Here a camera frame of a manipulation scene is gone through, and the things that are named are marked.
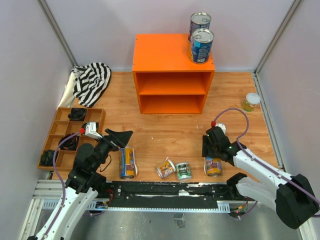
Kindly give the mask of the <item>tall yellow purple can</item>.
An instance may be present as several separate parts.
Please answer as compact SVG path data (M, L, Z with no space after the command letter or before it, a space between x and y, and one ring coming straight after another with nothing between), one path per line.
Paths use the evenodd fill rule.
M221 160L219 158L205 157L204 172L209 177L217 177L222 175Z

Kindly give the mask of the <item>white lid yellow jar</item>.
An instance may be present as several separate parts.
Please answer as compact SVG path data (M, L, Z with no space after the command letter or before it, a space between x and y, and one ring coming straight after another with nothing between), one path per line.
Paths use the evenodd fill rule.
M261 98L257 93L250 92L246 95L243 103L242 109L247 112L252 112L255 107L260 103Z

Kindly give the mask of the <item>blue soup can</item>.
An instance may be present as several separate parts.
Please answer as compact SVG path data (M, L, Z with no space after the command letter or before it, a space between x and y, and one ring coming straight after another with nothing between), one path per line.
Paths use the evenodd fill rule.
M193 63L204 64L209 60L214 34L206 28L196 29L190 40L190 60Z

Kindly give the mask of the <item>dark blue food can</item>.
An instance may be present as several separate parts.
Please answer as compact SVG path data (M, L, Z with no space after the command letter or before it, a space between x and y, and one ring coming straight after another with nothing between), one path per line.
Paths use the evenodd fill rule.
M188 41L191 43L192 34L197 29L209 29L212 17L205 12L195 12L190 17Z

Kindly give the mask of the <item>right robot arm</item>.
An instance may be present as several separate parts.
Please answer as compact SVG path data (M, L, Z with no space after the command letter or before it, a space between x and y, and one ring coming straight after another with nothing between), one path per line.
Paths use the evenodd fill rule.
M205 132L202 152L245 171L227 180L226 193L230 199L238 200L242 196L253 199L275 211L291 229L319 216L320 201L305 176L284 172L239 141L230 142L220 126Z

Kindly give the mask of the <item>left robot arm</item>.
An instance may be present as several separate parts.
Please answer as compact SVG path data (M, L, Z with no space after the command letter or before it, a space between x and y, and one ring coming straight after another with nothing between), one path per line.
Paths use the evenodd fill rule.
M134 132L108 128L105 132L107 135L102 135L95 146L90 143L80 145L67 180L60 178L62 195L57 206L41 230L29 236L29 240L69 240L92 200L107 193L107 179L97 170L110 152L127 146Z

